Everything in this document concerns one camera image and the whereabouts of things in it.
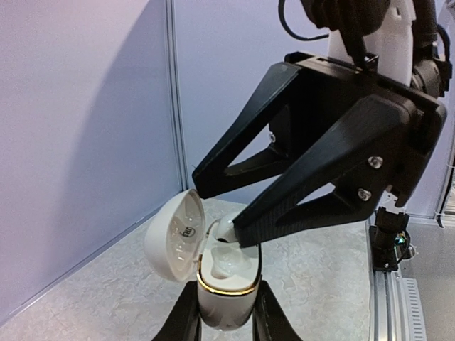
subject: wall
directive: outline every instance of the wall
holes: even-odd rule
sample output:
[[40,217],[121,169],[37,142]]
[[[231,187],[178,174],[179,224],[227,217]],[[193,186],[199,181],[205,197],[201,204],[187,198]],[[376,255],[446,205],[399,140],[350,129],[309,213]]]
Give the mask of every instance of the wall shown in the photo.
[[[443,2],[438,0],[439,11]],[[327,40],[302,43],[284,32],[277,3],[176,1],[178,74],[189,174],[233,123],[271,64],[295,50],[327,54]],[[306,17],[300,1],[287,1],[286,16],[296,32],[305,36],[321,34]],[[436,210],[452,143],[453,111],[450,115],[423,180],[409,202],[412,214],[431,217]],[[268,143],[267,132],[263,131],[239,159]],[[250,202],[270,183],[254,184],[222,198]]]
[[0,322],[179,191],[164,4],[0,3]]

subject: silver screw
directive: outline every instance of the silver screw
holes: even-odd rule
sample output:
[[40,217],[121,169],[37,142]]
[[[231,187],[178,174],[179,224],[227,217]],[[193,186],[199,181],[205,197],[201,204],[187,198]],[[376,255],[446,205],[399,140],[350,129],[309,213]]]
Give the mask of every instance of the silver screw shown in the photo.
[[381,158],[380,156],[371,156],[368,159],[368,163],[370,164],[371,167],[374,169],[379,169],[382,167],[382,164],[384,163],[384,159]]
[[275,142],[277,142],[277,138],[275,137],[275,134],[273,134],[271,131],[269,132],[269,139],[273,144]]
[[369,201],[371,198],[371,192],[369,190],[364,190],[363,188],[358,189],[357,195],[362,201]]

